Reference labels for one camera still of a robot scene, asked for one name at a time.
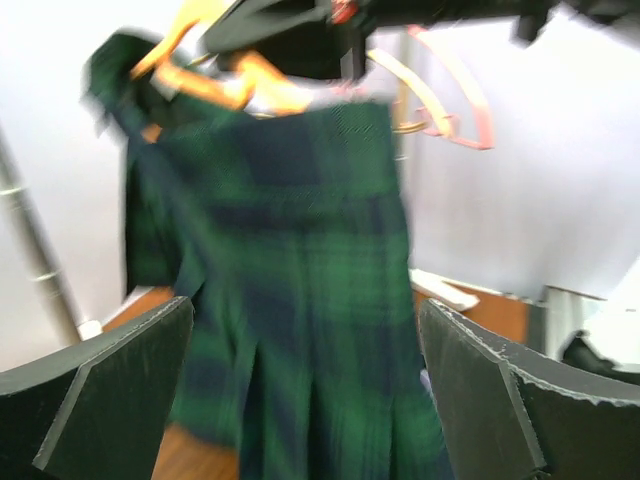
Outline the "pink wavy hanger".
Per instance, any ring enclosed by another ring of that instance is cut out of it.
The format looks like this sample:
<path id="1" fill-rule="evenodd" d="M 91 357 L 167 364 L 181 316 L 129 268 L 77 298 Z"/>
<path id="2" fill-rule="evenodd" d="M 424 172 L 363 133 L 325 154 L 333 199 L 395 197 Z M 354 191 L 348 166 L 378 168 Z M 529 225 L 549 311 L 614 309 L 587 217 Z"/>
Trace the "pink wavy hanger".
<path id="1" fill-rule="evenodd" d="M 363 92 L 391 103 L 401 148 L 440 140 L 473 149 L 495 146 L 489 100 L 443 31 L 409 26 L 377 32 Z"/>

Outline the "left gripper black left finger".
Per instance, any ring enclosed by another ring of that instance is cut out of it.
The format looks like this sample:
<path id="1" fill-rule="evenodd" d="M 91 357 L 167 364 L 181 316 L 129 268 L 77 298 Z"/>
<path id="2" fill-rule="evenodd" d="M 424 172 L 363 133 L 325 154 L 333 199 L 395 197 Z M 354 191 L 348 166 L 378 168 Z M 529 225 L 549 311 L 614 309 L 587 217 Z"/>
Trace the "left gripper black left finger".
<path id="1" fill-rule="evenodd" d="M 176 297 L 3 372 L 2 478 L 151 478 L 192 323 Z"/>

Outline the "orange plastic hanger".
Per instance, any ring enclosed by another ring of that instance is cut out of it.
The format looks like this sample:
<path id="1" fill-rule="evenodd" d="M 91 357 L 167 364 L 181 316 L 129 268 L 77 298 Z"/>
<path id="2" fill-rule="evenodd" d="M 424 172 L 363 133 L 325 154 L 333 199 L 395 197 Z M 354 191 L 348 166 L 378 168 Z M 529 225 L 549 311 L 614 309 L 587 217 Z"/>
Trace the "orange plastic hanger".
<path id="1" fill-rule="evenodd" d="M 131 77 L 137 79 L 152 72 L 164 87 L 233 110 L 246 108 L 255 96 L 276 115 L 306 110 L 312 102 L 311 93 L 297 87 L 255 51 L 232 56 L 229 80 L 214 79 L 173 63 L 171 55 L 189 30 L 198 24 L 213 25 L 231 5 L 230 1 L 183 2 L 166 36 L 130 70 Z"/>

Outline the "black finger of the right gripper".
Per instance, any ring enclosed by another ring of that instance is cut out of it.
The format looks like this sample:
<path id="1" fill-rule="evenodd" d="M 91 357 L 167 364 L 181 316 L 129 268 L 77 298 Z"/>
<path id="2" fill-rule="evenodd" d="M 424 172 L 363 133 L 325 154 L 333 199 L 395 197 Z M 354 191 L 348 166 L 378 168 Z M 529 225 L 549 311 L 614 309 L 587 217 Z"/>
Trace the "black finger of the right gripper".
<path id="1" fill-rule="evenodd" d="M 255 51 L 287 76 L 360 80 L 368 32 L 356 1 L 236 1 L 204 33 L 204 49 L 228 68 Z"/>

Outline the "green plaid pleated skirt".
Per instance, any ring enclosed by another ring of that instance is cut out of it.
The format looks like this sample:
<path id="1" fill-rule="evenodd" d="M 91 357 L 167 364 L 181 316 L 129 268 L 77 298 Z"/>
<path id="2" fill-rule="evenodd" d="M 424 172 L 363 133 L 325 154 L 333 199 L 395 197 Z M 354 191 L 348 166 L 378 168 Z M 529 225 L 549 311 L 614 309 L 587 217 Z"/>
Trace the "green plaid pleated skirt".
<path id="1" fill-rule="evenodd" d="M 449 479 L 420 380 L 390 115 L 378 101 L 259 120 L 162 96 L 112 34 L 88 91 L 127 136 L 129 288 L 190 298 L 171 419 L 243 479 Z"/>

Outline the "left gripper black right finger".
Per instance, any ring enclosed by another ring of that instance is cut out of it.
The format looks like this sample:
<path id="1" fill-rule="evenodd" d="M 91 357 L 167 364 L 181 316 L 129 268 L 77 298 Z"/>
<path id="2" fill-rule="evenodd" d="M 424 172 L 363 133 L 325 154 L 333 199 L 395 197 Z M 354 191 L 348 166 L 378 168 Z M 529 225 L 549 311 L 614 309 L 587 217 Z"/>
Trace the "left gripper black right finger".
<path id="1" fill-rule="evenodd" d="M 458 479 L 636 479 L 639 388 L 557 362 L 437 300 L 421 348 Z"/>

